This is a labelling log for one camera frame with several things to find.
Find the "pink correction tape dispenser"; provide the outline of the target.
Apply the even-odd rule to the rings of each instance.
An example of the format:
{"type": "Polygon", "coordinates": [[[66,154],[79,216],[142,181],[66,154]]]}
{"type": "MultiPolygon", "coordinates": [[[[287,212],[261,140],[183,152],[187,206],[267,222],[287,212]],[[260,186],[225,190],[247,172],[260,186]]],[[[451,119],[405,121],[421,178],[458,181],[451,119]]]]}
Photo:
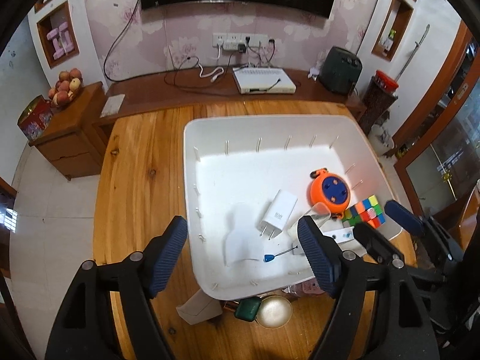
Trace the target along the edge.
{"type": "Polygon", "coordinates": [[[301,290],[304,294],[309,296],[317,296],[325,292],[320,288],[316,279],[306,280],[301,283],[301,290]]]}

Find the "colourful rubik's cube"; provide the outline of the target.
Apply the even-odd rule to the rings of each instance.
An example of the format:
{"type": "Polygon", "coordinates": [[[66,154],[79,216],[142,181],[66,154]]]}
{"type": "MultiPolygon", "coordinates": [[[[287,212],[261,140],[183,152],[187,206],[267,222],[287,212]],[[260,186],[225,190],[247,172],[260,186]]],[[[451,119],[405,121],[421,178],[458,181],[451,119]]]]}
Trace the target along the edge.
{"type": "Polygon", "coordinates": [[[367,223],[373,228],[379,228],[386,222],[386,218],[377,196],[371,195],[347,208],[343,212],[342,222],[344,228],[354,227],[359,223],[367,223]]]}

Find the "clear plastic case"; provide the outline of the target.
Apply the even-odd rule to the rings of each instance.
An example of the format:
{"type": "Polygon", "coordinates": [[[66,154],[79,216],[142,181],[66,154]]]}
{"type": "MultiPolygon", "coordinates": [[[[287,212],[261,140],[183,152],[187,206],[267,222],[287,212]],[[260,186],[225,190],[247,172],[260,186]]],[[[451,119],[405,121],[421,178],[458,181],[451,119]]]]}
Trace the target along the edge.
{"type": "Polygon", "coordinates": [[[318,228],[321,228],[331,218],[328,206],[322,202],[313,205],[304,215],[310,217],[318,228]]]}

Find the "white charger plug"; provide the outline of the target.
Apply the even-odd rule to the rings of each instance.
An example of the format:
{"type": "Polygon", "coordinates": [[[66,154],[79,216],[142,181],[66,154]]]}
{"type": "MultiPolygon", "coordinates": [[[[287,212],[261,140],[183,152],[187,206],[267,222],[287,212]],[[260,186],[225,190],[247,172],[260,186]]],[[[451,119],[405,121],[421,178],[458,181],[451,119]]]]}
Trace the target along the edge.
{"type": "Polygon", "coordinates": [[[271,240],[280,235],[286,228],[297,202],[298,198],[294,194],[280,189],[259,222],[260,236],[268,235],[271,240]]]}

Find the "orange round tape measure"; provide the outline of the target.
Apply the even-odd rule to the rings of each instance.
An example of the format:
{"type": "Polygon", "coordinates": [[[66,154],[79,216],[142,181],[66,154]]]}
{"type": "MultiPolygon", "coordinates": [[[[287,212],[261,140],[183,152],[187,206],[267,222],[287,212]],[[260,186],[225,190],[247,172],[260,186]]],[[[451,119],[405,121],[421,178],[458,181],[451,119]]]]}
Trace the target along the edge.
{"type": "Polygon", "coordinates": [[[325,205],[334,218],[342,218],[349,207],[351,191],[342,177],[327,168],[321,168],[310,173],[312,183],[308,196],[312,206],[318,203],[325,205]]]}

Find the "round gold compact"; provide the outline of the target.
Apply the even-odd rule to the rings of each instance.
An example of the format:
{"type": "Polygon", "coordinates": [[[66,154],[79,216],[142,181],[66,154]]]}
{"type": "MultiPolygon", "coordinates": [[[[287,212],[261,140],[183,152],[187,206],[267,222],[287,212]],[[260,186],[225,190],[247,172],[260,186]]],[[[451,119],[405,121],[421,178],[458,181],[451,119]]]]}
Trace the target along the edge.
{"type": "Polygon", "coordinates": [[[285,326],[293,314],[293,306],[285,297],[271,295],[262,299],[256,322],[263,328],[276,329],[285,326]]]}

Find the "silver rectangular hub device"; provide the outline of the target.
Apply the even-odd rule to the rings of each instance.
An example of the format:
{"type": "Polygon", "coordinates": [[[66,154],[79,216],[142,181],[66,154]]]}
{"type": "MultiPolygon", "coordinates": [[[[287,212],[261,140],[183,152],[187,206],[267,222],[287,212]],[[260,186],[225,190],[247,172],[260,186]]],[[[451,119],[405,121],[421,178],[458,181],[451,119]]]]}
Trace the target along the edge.
{"type": "MultiPolygon", "coordinates": [[[[366,249],[354,238],[352,227],[329,231],[321,230],[320,232],[324,236],[332,238],[340,246],[341,250],[351,250],[360,257],[366,255],[366,249]]],[[[293,236],[292,248],[293,255],[304,255],[297,233],[293,236]]]]}

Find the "green bottle gold cap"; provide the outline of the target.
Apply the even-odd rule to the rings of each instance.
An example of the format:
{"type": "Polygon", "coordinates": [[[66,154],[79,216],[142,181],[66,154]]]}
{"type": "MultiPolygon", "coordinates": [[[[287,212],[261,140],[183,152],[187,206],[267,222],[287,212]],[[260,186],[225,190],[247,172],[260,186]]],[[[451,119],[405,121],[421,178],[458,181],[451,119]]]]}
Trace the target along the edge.
{"type": "Polygon", "coordinates": [[[248,297],[240,300],[233,312],[237,320],[244,322],[253,322],[259,312],[262,299],[260,297],[248,297]]]}

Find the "wooden glass door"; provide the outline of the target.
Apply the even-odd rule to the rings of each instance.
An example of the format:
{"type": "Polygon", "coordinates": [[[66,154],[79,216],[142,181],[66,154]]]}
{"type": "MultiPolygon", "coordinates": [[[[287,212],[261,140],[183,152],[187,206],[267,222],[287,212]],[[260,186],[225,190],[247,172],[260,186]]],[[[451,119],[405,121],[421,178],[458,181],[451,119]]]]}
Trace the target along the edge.
{"type": "Polygon", "coordinates": [[[479,179],[479,43],[465,24],[394,142],[394,169],[413,212],[458,211],[479,179]]]}

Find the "dark wicker bin red lid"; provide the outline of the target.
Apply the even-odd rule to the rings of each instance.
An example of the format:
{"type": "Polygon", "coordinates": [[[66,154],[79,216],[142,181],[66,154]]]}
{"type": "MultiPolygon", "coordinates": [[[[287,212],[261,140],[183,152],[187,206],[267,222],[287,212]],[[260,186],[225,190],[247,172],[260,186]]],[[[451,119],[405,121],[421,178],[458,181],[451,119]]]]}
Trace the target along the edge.
{"type": "Polygon", "coordinates": [[[360,128],[366,136],[374,123],[397,100],[398,97],[395,95],[397,88],[399,83],[383,71],[377,70],[372,76],[362,99],[366,111],[359,121],[360,128]]]}

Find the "wooden side cabinet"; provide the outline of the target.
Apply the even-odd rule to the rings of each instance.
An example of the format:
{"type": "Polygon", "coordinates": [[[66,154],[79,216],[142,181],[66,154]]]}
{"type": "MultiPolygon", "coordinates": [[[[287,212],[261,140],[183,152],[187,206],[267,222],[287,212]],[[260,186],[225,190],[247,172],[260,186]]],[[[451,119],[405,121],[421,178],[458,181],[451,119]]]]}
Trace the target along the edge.
{"type": "Polygon", "coordinates": [[[73,102],[54,114],[42,135],[29,145],[68,180],[98,175],[106,143],[94,123],[106,100],[101,82],[85,86],[73,102]]]}

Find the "white paper on console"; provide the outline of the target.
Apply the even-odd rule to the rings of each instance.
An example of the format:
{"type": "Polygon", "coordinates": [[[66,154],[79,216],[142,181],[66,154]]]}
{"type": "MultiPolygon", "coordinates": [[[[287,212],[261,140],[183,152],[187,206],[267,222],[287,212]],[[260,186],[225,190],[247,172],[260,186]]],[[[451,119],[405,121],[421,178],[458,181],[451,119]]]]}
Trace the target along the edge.
{"type": "Polygon", "coordinates": [[[120,111],[120,108],[123,104],[124,99],[125,99],[124,94],[117,94],[117,95],[108,97],[101,111],[100,117],[104,118],[107,116],[117,115],[118,112],[120,111]]]}

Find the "dark green air fryer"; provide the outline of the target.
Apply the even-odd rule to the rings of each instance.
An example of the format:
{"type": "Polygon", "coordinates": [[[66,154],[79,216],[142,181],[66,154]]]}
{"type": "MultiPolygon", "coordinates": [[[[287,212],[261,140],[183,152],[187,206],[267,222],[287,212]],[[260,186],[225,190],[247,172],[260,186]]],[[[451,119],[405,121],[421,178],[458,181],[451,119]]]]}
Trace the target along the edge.
{"type": "Polygon", "coordinates": [[[348,97],[356,87],[362,68],[355,54],[333,46],[320,69],[319,81],[330,92],[348,97]]]}

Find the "wooden tv console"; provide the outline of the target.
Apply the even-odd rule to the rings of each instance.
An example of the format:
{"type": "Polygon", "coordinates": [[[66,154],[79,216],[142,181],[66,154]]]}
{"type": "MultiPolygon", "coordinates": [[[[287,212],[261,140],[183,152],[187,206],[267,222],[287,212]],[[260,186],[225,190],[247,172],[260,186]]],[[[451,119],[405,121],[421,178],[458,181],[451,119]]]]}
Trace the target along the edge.
{"type": "Polygon", "coordinates": [[[120,110],[114,115],[99,119],[94,126],[111,135],[115,122],[126,116],[160,111],[175,107],[196,104],[259,100],[303,100],[334,102],[346,106],[355,119],[360,119],[366,112],[366,106],[357,94],[344,97],[333,94],[319,82],[307,78],[305,71],[287,69],[286,74],[296,85],[294,94],[240,94],[233,73],[228,72],[214,84],[203,84],[194,69],[179,72],[163,72],[132,78],[114,83],[109,88],[109,97],[123,94],[124,100],[120,110]]]}

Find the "white wall power strip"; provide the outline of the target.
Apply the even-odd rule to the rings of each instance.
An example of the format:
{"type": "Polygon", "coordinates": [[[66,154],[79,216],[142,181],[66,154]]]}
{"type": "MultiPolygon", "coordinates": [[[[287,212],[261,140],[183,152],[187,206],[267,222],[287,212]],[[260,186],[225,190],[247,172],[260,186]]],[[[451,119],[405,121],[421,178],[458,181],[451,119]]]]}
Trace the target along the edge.
{"type": "Polygon", "coordinates": [[[211,44],[224,51],[254,50],[266,48],[273,38],[267,34],[256,33],[213,33],[211,44]]]}

